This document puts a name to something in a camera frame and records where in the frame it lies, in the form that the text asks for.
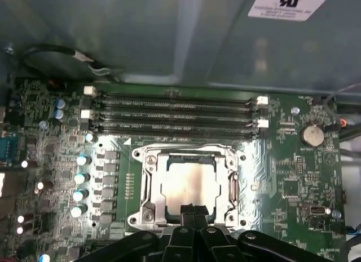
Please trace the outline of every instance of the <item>cpu socket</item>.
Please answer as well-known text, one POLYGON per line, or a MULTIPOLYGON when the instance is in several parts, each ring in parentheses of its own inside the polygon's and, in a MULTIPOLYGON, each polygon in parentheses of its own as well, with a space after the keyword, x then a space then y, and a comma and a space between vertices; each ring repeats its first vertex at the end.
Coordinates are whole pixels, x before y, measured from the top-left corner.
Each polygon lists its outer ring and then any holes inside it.
POLYGON ((208 223, 238 224, 238 155, 221 144, 152 144, 136 148, 142 163, 140 210, 128 216, 136 229, 161 232, 179 225, 181 205, 203 205, 208 223))

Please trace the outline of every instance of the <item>blue capacitor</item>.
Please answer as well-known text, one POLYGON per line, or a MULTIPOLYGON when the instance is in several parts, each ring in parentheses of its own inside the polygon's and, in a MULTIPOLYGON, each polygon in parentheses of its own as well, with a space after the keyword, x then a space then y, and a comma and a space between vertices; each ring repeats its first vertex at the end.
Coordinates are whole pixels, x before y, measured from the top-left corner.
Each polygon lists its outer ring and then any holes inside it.
POLYGON ((55 110, 54 111, 54 118, 60 120, 64 117, 64 111, 63 110, 55 110))
POLYGON ((64 109, 66 106, 66 102, 65 100, 63 99, 58 99, 56 102, 55 102, 55 107, 57 107, 58 109, 64 109))

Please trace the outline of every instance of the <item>mounting screw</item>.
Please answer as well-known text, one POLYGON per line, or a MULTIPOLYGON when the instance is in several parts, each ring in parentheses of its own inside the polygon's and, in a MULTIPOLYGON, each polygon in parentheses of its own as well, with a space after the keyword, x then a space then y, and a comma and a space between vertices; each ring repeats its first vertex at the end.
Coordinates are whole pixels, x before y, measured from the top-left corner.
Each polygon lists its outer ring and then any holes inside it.
POLYGON ((214 234, 215 232, 217 232, 217 230, 214 227, 209 227, 209 228, 207 228, 207 232, 210 234, 214 234))
POLYGON ((294 116, 297 116, 297 115, 299 115, 300 114, 300 108, 299 107, 293 107, 292 109, 291 109, 291 113, 294 115, 294 116))
POLYGON ((253 233, 247 233, 247 234, 246 234, 246 238, 247 238, 247 239, 256 239, 256 235, 253 234, 253 233))
POLYGON ((232 168, 234 165, 235 165, 235 160, 233 158, 229 158, 227 161, 226 161, 226 164, 227 164, 227 167, 228 168, 232 168))
POLYGON ((157 162, 157 158, 154 155, 149 155, 146 159, 147 164, 149 165, 155 165, 157 162))

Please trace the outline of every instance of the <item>green circuit board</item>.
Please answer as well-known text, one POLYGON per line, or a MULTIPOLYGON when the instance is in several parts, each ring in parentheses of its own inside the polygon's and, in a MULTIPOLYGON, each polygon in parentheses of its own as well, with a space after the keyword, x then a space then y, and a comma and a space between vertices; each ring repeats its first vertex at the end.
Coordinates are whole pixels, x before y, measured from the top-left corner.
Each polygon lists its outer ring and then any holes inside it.
POLYGON ((86 250, 89 242, 106 244, 126 236, 135 230, 127 219, 139 211, 143 195, 142 162, 133 158, 134 149, 152 144, 217 143, 246 156, 237 168, 241 222, 234 227, 235 234, 259 230, 327 259, 339 260, 340 246, 345 241, 340 145, 334 132, 315 134, 333 120, 314 102, 314 97, 110 83, 69 82, 58 89, 51 86, 18 79, 12 94, 16 101, 7 109, 6 118, 16 126, 19 137, 14 163, 25 158, 34 158, 39 163, 38 168, 29 171, 27 189, 17 198, 16 214, 29 211, 53 214, 49 231, 37 235, 17 235, 19 225, 14 219, 9 252, 26 240, 36 239, 35 254, 28 261, 37 261, 49 249, 58 250, 55 252, 58 261, 71 261, 78 249, 86 250), (93 86, 104 99, 89 107, 96 127, 82 119, 85 86, 93 86), (147 96, 160 100, 148 101, 147 96), (249 108, 249 100, 259 96, 266 97, 266 103, 261 108, 249 108), (59 99, 67 104, 61 120, 54 118, 54 103, 59 99), (201 103, 203 112, 192 112, 194 106, 179 104, 183 100, 192 105, 201 103), (246 116, 239 119, 240 127, 235 124, 231 129, 225 122, 231 121, 228 113, 240 100, 244 102, 239 113, 246 116), (172 114, 182 114, 177 117, 176 123, 180 124, 175 124, 177 128, 164 121, 156 122, 164 114, 170 115, 166 110, 169 107, 165 106, 169 104, 172 114), (145 106, 163 112, 152 112, 145 106), (195 120, 195 114, 199 115, 197 120, 202 119, 202 127, 184 123, 195 120), (102 116, 109 121, 102 118, 101 123, 95 124, 102 116), (260 118, 267 124, 262 128, 249 127, 250 122, 260 118), (47 123, 45 130, 39 127, 41 121, 47 123), (98 138, 94 143, 85 140, 89 132, 98 138), (34 137, 36 143, 28 144, 29 137, 34 137), (79 166, 76 162, 79 156, 91 158, 91 163, 79 166), (78 173, 88 173, 91 179, 77 185, 74 176, 78 173), (104 184, 105 176, 109 185, 104 184), (54 182, 54 187, 39 196, 34 194, 34 186, 43 178, 54 182), (72 193, 79 188, 88 189, 90 194, 82 201, 87 204, 86 213, 75 219, 70 216, 71 209, 77 206, 72 193), (102 204, 104 188, 110 193, 106 200, 111 203, 102 204))

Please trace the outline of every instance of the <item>capacitor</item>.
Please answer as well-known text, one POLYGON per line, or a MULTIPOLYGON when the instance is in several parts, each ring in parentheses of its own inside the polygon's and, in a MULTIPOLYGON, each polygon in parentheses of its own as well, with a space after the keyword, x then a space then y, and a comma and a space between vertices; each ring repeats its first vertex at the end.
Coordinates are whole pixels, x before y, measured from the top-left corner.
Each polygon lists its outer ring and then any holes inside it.
POLYGON ((63 110, 55 110, 54 111, 54 118, 57 120, 64 120, 64 111, 63 110))
POLYGON ((68 107, 67 103, 63 99, 57 99, 55 102, 55 107, 58 109, 66 110, 68 107))
POLYGON ((85 141, 88 143, 96 143, 98 141, 98 138, 94 134, 86 134, 85 135, 85 141))
POLYGON ((89 191, 85 189, 79 189, 73 192, 73 199, 75 202, 80 202, 83 199, 87 198, 89 191))
POLYGON ((46 121, 43 120, 43 121, 39 122, 40 130, 46 131, 48 129, 48 127, 49 127, 49 125, 48 125, 48 123, 46 121))
POLYGON ((42 254, 39 257, 39 262, 50 262, 50 261, 51 261, 51 258, 50 258, 50 255, 48 255, 48 254, 42 254))
POLYGON ((22 166, 22 168, 37 168, 38 162, 27 159, 27 160, 24 160, 21 162, 21 166, 22 166))
POLYGON ((317 125, 308 125, 302 128, 301 132, 301 141, 307 145, 312 147, 320 146, 325 140, 323 130, 317 125))
POLYGON ((91 158, 81 155, 77 157, 76 161, 78 165, 88 165, 89 163, 91 163, 91 158))
POLYGON ((44 179, 36 184, 38 190, 49 190, 54 187, 54 183, 51 180, 44 179))
POLYGON ((336 220, 339 220, 340 218, 342 218, 342 213, 339 212, 339 210, 334 210, 332 211, 332 217, 336 220))
POLYGON ((30 232, 33 230, 33 224, 32 223, 26 223, 23 224, 22 226, 18 227, 16 230, 16 233, 21 235, 24 234, 26 232, 30 232))
POLYGON ((32 221, 33 219, 34 219, 34 214, 29 212, 23 215, 19 215, 17 217, 17 222, 19 224, 22 224, 22 223, 27 223, 28 221, 32 221))
POLYGON ((82 184, 90 179, 90 175, 87 173, 79 173, 74 177, 74 181, 76 184, 82 184))
POLYGON ((76 207, 72 208, 70 211, 70 215, 73 218, 79 218, 82 214, 84 214, 88 210, 88 207, 84 204, 79 204, 76 207))

